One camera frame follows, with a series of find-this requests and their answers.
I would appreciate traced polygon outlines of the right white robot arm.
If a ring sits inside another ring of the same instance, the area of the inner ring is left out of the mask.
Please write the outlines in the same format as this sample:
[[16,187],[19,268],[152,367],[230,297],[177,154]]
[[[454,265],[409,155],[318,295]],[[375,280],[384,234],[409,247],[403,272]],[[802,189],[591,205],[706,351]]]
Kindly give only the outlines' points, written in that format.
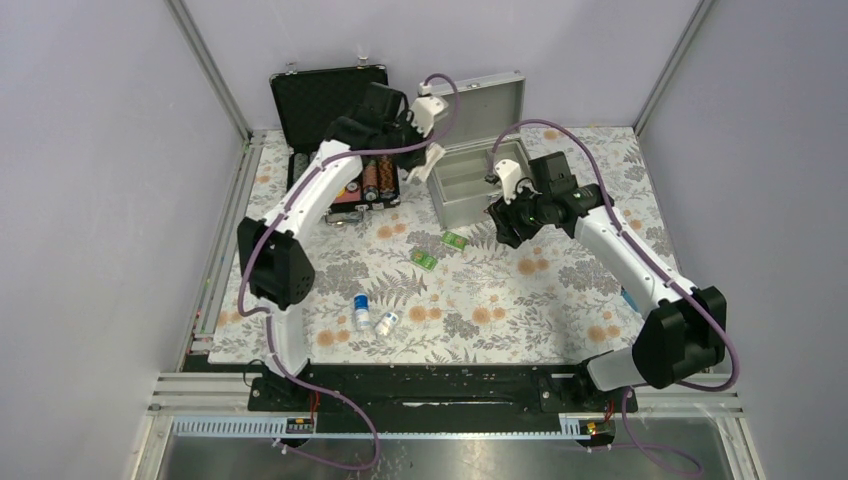
[[588,249],[616,279],[641,315],[634,343],[586,360],[573,386],[575,402],[597,412],[613,390],[647,384],[657,389],[685,381],[723,362],[727,305],[715,287],[699,288],[665,263],[628,227],[604,188],[580,185],[562,153],[529,163],[502,159],[489,180],[503,194],[487,212],[498,242],[518,248],[553,226]]

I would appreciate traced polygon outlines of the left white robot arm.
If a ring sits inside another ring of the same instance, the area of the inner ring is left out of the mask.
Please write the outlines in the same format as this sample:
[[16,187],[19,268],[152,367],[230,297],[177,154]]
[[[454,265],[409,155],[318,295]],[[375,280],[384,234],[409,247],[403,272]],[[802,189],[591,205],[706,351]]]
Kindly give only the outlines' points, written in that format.
[[315,281],[306,241],[339,192],[362,173],[365,158],[396,157],[405,170],[422,165],[447,108],[427,85],[405,103],[402,92],[370,84],[357,105],[329,123],[314,158],[283,199],[261,218],[239,223],[237,310],[264,318],[265,363],[280,375],[271,395],[285,410],[301,409],[310,397],[308,381],[298,376],[309,361],[300,304]]

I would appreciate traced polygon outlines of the green small box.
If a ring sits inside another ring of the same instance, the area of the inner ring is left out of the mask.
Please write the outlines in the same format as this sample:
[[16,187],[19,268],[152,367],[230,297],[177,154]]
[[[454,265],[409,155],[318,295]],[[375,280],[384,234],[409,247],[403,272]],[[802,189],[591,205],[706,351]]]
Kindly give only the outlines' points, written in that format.
[[421,250],[415,250],[410,255],[410,261],[417,267],[426,271],[433,271],[438,264],[438,260],[429,253]]
[[444,232],[441,237],[441,242],[454,250],[464,251],[469,240],[466,237],[453,232]]

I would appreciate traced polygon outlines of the grey plastic divider tray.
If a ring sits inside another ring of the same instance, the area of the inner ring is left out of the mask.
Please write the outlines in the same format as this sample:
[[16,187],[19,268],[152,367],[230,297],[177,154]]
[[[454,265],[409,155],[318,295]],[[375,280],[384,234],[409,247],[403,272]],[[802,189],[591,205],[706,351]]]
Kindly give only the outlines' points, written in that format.
[[458,201],[478,195],[488,195],[501,190],[499,184],[484,180],[489,173],[485,156],[454,156],[438,163],[435,175],[445,201]]

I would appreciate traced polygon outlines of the small white pill bottle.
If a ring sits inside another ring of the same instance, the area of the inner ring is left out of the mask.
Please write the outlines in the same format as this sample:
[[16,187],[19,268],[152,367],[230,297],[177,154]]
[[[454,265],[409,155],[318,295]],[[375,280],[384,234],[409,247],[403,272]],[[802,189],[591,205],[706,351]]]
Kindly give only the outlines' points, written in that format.
[[379,337],[389,336],[395,329],[399,320],[400,317],[395,312],[386,312],[375,325],[376,335]]

